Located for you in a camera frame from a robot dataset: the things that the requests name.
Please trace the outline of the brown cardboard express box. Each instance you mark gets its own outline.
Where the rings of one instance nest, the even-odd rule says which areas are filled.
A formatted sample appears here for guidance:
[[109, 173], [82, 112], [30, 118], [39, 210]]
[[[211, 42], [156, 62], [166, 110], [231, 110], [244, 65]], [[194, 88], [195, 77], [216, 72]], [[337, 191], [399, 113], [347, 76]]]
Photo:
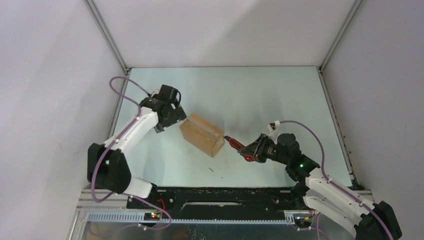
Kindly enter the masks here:
[[211, 158], [215, 157], [225, 144], [225, 131], [192, 113], [180, 125], [183, 138]]

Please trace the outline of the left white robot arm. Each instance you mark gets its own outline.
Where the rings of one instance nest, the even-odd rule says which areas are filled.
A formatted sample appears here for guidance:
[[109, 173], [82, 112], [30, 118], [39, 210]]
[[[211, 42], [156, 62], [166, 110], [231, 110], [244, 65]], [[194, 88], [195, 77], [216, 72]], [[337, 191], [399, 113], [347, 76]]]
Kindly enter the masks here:
[[151, 129], [161, 133], [187, 115], [181, 106], [180, 91], [165, 84], [136, 106], [136, 114], [119, 133], [102, 144], [89, 146], [87, 179], [93, 188], [136, 196], [145, 208], [153, 208], [158, 202], [153, 183], [133, 176], [127, 158]]

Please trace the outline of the red black utility knife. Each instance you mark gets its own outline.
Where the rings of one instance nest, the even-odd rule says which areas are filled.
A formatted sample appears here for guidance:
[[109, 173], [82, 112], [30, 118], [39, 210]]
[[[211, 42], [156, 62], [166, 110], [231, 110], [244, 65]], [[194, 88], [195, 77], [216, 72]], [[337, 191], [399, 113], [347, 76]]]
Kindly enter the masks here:
[[[234, 138], [232, 138], [228, 135], [225, 135], [224, 139], [229, 143], [229, 145], [233, 149], [235, 149], [237, 151], [239, 151], [240, 149], [245, 147], [242, 143], [240, 143], [239, 141], [237, 141], [236, 139], [234, 139]], [[241, 155], [244, 158], [244, 160], [247, 161], [247, 162], [254, 162], [255, 161], [255, 159], [251, 156], [244, 155], [244, 154], [241, 154], [241, 153], [239, 155]]]

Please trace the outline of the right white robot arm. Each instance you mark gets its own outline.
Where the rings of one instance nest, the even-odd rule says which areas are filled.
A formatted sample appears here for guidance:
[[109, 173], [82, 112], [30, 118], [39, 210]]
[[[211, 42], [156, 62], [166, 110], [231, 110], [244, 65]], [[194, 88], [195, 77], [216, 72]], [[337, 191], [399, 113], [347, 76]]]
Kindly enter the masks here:
[[323, 172], [322, 167], [302, 153], [292, 133], [282, 133], [273, 141], [261, 134], [237, 152], [250, 162], [272, 160], [285, 165], [296, 182], [291, 204], [297, 209], [317, 210], [347, 230], [356, 240], [398, 240], [402, 237], [393, 208], [360, 196]]

